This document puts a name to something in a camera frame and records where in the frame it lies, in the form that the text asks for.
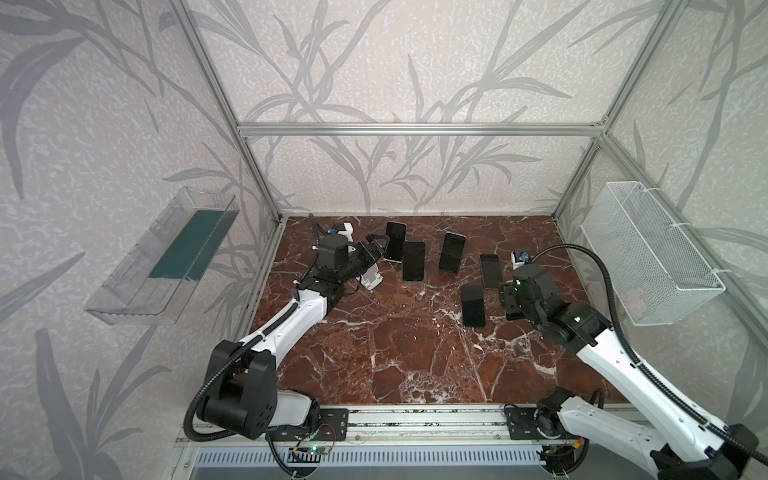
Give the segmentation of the purple-edged smartphone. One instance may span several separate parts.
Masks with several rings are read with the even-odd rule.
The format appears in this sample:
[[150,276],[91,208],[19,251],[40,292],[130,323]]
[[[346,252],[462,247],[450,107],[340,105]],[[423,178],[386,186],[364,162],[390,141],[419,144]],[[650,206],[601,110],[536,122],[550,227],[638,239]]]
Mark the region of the purple-edged smartphone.
[[384,258],[390,262],[401,263],[406,239],[407,226],[404,223],[389,221],[386,225],[388,244]]

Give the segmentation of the black smartphone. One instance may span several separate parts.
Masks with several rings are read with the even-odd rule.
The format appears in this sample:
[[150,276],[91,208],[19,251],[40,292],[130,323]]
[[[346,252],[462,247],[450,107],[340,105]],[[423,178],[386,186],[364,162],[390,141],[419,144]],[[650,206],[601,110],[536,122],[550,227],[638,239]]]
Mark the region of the black smartphone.
[[406,282],[423,282],[425,278],[426,244],[405,242],[403,245],[402,278]]
[[483,288],[485,290],[497,290],[504,283],[499,256],[496,254],[481,254],[480,266]]
[[484,328],[486,315],[484,290],[478,285],[462,285],[460,288],[462,324],[470,328]]

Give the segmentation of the green-edged smartphone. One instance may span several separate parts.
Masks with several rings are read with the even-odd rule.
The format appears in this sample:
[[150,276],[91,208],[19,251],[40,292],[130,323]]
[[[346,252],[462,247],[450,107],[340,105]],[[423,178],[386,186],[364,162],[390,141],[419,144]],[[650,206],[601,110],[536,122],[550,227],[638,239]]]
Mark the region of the green-edged smartphone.
[[458,274],[462,264],[466,237],[446,232],[443,238],[438,268],[440,271]]

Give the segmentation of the black front smartphone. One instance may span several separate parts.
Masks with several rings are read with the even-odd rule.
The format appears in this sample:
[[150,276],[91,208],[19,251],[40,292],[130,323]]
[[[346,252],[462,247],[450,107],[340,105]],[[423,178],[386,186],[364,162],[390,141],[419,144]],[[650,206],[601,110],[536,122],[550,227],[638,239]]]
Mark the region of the black front smartphone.
[[481,254],[480,266],[483,288],[485,290],[497,290],[504,283],[499,256],[496,254]]

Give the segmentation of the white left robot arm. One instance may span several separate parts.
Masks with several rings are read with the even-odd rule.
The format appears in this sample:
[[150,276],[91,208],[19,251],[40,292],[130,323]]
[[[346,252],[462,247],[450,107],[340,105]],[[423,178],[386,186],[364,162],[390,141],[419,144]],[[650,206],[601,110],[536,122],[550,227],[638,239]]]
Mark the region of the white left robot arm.
[[376,267],[390,238],[369,234],[354,242],[347,229],[314,231],[312,261],[294,284],[289,302],[255,332],[237,342],[223,340],[212,351],[203,385],[184,415],[188,439],[207,442],[240,435],[256,440],[282,429],[294,435],[319,429],[318,401],[279,390],[278,367],[345,296],[346,284],[362,281]]

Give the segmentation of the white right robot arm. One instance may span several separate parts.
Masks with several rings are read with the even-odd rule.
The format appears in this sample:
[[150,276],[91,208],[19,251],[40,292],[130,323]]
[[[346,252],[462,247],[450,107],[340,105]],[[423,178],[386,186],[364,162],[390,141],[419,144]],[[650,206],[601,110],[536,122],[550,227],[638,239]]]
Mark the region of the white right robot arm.
[[648,421],[644,427],[559,388],[539,404],[545,426],[593,441],[657,479],[739,479],[758,446],[741,424],[728,425],[695,406],[643,359],[633,360],[608,318],[585,302],[567,302],[550,272],[519,267],[499,287],[500,302],[553,343],[604,377]]

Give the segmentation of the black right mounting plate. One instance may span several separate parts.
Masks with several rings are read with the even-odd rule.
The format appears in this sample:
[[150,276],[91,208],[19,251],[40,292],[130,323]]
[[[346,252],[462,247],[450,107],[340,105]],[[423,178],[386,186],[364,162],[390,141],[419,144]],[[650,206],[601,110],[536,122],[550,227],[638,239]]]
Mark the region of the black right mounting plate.
[[535,407],[521,407],[515,404],[504,406],[507,430],[511,440],[538,440],[541,438],[535,421]]

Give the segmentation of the black mounting plate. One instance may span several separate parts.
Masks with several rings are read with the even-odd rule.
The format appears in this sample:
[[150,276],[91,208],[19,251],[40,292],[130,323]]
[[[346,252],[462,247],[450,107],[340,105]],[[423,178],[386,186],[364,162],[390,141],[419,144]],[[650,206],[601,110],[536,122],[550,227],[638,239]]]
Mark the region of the black mounting plate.
[[321,407],[317,420],[305,426],[281,426],[272,431],[275,440],[287,442],[300,440],[311,434],[313,441],[344,441],[349,427],[350,410],[346,408]]
[[535,421],[535,407],[521,407],[515,404],[504,406],[507,430],[511,440],[538,440],[541,438]]

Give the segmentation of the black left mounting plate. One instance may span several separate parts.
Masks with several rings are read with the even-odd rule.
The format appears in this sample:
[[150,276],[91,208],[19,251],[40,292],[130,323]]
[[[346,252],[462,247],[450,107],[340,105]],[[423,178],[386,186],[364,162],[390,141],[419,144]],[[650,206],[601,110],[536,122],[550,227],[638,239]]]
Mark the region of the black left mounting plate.
[[300,440],[311,434],[313,441],[344,441],[349,427],[350,410],[346,408],[321,407],[317,420],[305,426],[281,426],[272,431],[275,440],[287,442]]

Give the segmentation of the green circuit board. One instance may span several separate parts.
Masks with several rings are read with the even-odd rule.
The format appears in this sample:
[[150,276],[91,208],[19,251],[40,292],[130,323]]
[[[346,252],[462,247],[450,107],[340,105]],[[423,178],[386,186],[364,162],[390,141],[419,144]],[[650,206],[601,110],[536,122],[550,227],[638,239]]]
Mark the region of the green circuit board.
[[292,458],[299,462],[309,462],[310,458],[330,455],[332,445],[296,446],[292,449]]

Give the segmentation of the aluminium frame enclosure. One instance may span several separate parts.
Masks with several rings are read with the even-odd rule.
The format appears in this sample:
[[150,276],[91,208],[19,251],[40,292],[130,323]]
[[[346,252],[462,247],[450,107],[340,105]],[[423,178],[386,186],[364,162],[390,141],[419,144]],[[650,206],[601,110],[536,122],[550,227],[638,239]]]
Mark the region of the aluminium frame enclosure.
[[175,1],[273,213],[546,215],[649,188],[767,339],[763,1]]

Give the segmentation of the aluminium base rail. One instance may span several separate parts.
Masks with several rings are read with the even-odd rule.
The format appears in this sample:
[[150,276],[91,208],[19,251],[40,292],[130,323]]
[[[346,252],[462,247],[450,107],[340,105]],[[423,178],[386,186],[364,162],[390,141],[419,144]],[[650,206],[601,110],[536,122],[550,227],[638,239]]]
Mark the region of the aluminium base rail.
[[[557,433],[547,433],[537,424],[538,440],[511,440],[504,404],[396,404],[326,406],[350,410],[349,427],[344,441],[320,441],[341,446],[425,445],[568,445],[580,438],[619,451],[648,447],[660,449],[666,441],[640,412],[628,404],[609,404],[603,409],[578,404],[557,426]],[[281,426],[308,427],[317,420],[321,407],[310,407],[303,400],[282,399],[276,407],[258,413],[258,421],[271,413],[271,432]]]

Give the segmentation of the clear plastic wall bin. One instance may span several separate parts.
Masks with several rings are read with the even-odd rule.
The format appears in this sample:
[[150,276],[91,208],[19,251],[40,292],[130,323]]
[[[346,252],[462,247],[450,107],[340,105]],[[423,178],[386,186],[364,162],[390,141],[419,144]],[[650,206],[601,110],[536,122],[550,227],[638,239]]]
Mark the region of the clear plastic wall bin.
[[84,310],[109,325],[175,324],[239,212],[233,194],[181,188]]

